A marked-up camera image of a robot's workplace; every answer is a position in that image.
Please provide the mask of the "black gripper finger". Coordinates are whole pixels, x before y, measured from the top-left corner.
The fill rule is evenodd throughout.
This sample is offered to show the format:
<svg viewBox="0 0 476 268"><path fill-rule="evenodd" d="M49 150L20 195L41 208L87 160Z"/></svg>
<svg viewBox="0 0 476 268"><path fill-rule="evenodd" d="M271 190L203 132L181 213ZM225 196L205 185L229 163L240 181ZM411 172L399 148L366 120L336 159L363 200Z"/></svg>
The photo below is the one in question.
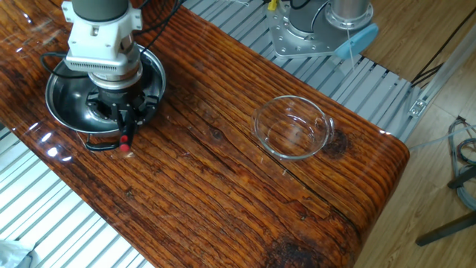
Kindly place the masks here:
<svg viewBox="0 0 476 268"><path fill-rule="evenodd" d="M116 103L105 103L99 99L86 101L87 107L99 118L122 124L122 115Z"/></svg>
<svg viewBox="0 0 476 268"><path fill-rule="evenodd" d="M135 108L137 125L148 123L152 120L157 110L160 97L147 95L142 104Z"/></svg>

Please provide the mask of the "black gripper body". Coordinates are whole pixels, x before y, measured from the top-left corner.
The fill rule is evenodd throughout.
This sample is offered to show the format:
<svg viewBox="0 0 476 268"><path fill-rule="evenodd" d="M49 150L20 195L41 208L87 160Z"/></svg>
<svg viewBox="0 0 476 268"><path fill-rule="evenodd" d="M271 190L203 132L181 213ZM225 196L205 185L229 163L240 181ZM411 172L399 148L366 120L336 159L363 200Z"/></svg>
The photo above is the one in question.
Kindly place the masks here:
<svg viewBox="0 0 476 268"><path fill-rule="evenodd" d="M139 107L145 101L145 94L142 87L136 83L123 89L98 88L98 108L110 109L112 104L125 106L127 104Z"/></svg>

